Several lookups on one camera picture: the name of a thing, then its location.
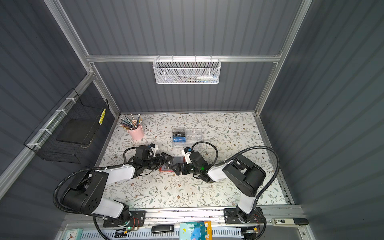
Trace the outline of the red leather card holder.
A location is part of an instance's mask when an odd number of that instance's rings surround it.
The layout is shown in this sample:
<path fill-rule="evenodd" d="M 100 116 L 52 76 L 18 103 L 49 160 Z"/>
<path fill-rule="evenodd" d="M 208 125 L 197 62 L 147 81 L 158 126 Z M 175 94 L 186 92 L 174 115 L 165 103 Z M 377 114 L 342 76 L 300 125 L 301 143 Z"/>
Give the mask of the red leather card holder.
<path fill-rule="evenodd" d="M 166 162 L 168 164 L 168 170 L 159 170 L 159 172 L 172 172 L 172 166 L 176 165 L 178 163 L 183 163 L 185 162 L 185 159 L 183 156 L 175 156 L 173 157 L 172 162 Z"/>

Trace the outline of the blue vip card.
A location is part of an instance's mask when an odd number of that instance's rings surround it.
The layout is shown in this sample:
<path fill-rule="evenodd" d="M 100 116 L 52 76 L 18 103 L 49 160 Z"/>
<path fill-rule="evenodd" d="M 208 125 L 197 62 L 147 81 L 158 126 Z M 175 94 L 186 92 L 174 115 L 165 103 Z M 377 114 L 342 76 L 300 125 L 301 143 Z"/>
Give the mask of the blue vip card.
<path fill-rule="evenodd" d="M 186 142 L 185 136 L 173 136 L 173 142 L 174 143 L 185 143 Z"/>

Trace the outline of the clear acrylic organizer tray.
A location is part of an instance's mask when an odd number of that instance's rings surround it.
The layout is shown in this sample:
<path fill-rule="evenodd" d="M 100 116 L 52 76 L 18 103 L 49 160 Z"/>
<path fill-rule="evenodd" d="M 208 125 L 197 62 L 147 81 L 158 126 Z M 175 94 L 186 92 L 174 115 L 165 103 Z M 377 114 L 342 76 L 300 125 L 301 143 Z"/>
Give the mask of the clear acrylic organizer tray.
<path fill-rule="evenodd" d="M 191 147 L 194 143 L 203 141 L 203 131 L 201 129 L 197 128 L 178 128 L 178 129 L 184 129 L 186 131 L 185 136 L 186 137 L 186 142 L 185 143 L 174 143 L 173 142 L 173 131 L 172 131 L 172 144 L 174 147 L 178 148 L 186 148 L 186 147 Z"/>

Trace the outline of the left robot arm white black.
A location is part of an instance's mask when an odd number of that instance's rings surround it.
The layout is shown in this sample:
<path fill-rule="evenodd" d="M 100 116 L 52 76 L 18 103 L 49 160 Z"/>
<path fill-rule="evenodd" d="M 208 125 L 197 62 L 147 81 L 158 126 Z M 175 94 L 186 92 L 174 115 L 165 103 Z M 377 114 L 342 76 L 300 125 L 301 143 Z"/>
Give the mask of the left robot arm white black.
<path fill-rule="evenodd" d="M 158 153 L 157 150 L 155 144 L 131 147 L 123 152 L 123 163 L 120 165 L 87 168 L 69 174 L 54 190 L 54 205 L 69 214 L 128 222 L 131 219 L 129 206 L 105 198 L 105 187 L 138 178 L 144 170 L 158 170 L 173 160 L 173 156 Z"/>

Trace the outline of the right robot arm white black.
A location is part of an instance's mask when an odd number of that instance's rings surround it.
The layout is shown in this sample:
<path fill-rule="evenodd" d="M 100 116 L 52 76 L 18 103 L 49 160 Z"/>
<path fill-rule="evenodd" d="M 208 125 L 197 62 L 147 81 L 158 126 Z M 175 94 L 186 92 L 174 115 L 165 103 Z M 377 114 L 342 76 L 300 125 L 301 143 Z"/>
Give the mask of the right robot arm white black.
<path fill-rule="evenodd" d="M 258 190 L 267 174 L 260 166 L 246 158 L 244 153 L 258 149 L 267 150 L 268 148 L 266 146 L 250 147 L 214 165 L 209 164 L 199 152 L 189 148 L 184 150 L 186 160 L 182 163 L 173 163 L 171 169 L 178 176 L 192 174 L 206 183 L 230 180 L 241 193 L 236 208 L 238 219 L 242 223 L 248 223 L 256 211 L 256 204 L 260 198 Z"/>

